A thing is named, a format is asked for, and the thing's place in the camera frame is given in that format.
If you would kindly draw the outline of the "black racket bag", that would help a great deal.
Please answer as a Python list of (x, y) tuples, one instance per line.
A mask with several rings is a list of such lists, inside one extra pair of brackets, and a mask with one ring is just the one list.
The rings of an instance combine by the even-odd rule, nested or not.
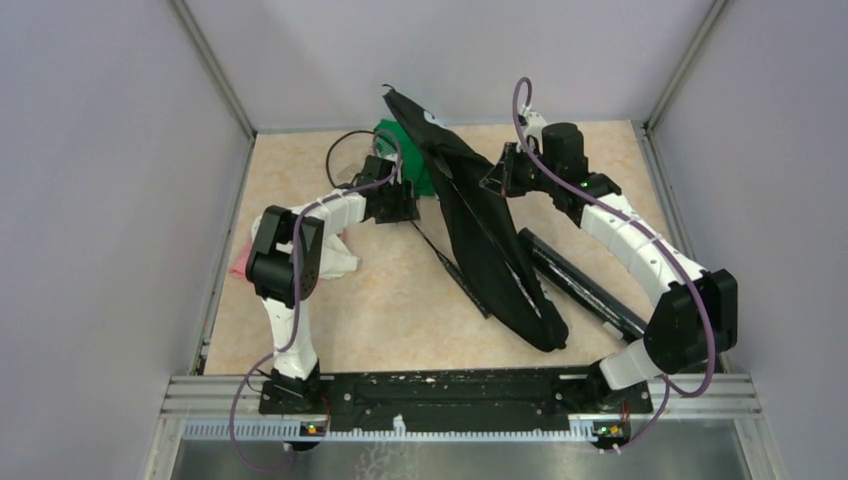
[(480, 186), (493, 164), (396, 89), (383, 99), (422, 156), (454, 258), (473, 292), (534, 348), (565, 348), (569, 329), (520, 245), (506, 200)]

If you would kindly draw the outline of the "badminton racket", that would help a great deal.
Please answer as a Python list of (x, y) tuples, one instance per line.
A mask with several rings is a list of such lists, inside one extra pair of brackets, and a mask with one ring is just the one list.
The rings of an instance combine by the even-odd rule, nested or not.
[[(374, 137), (372, 142), (371, 149), (378, 154), (377, 151), (377, 142), (381, 135), (376, 135), (373, 131), (368, 130), (353, 130), (343, 134), (341, 137), (336, 139), (328, 148), (325, 155), (325, 173), (327, 179), (332, 187), (334, 188), (352, 188), (359, 184), (359, 177), (362, 175), (363, 168), (360, 169), (359, 172), (356, 172), (351, 175), (351, 178), (348, 182), (342, 182), (340, 179), (336, 179), (331, 171), (331, 158), (333, 150), (337, 145), (339, 145), (345, 139), (357, 135), (357, 134), (367, 134)], [(451, 276), (453, 281), (462, 289), (466, 297), (474, 304), (477, 310), (481, 313), (484, 318), (489, 318), (491, 316), (491, 312), (483, 305), (483, 302), (478, 298), (475, 291), (472, 289), (471, 285), (467, 282), (467, 279), (462, 274), (460, 269), (444, 254), (442, 253), (429, 239), (429, 237), (422, 231), (416, 221), (406, 222), (410, 224), (415, 231), (419, 234), (419, 236), (426, 242), (426, 244), (430, 247), (430, 249), (434, 252), (439, 262), (442, 264), (445, 271)]]

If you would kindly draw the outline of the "black shuttlecock tube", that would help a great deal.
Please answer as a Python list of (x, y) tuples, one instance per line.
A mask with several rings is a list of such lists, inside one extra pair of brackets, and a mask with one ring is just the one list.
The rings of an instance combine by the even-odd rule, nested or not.
[(538, 235), (523, 228), (518, 237), (535, 270), (593, 315), (615, 338), (631, 343), (644, 335), (644, 320)]

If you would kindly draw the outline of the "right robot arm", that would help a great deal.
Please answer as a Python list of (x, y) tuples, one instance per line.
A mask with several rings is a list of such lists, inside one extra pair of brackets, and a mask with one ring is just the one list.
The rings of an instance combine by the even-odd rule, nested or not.
[(504, 197), (549, 195), (619, 261), (654, 308), (641, 338), (597, 363), (600, 376), (586, 385), (589, 404), (612, 412), (626, 400), (628, 387), (699, 364), (706, 367), (704, 379), (687, 394), (704, 393), (719, 354), (737, 340), (734, 276), (725, 269), (710, 271), (681, 253), (636, 211), (617, 183), (590, 171), (575, 124), (521, 114), (514, 127), (516, 141), (504, 146), (482, 186)]

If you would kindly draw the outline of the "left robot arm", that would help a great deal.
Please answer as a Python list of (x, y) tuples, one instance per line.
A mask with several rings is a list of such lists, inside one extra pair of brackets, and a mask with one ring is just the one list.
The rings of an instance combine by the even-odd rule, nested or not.
[(368, 155), (353, 184), (343, 184), (297, 207), (271, 205), (258, 218), (245, 265), (272, 329), (272, 377), (285, 384), (283, 401), (297, 413), (319, 404), (318, 357), (311, 340), (308, 299), (321, 278), (344, 275), (358, 261), (337, 265), (324, 252), (338, 235), (370, 219), (399, 223), (418, 218), (413, 182), (397, 154)]

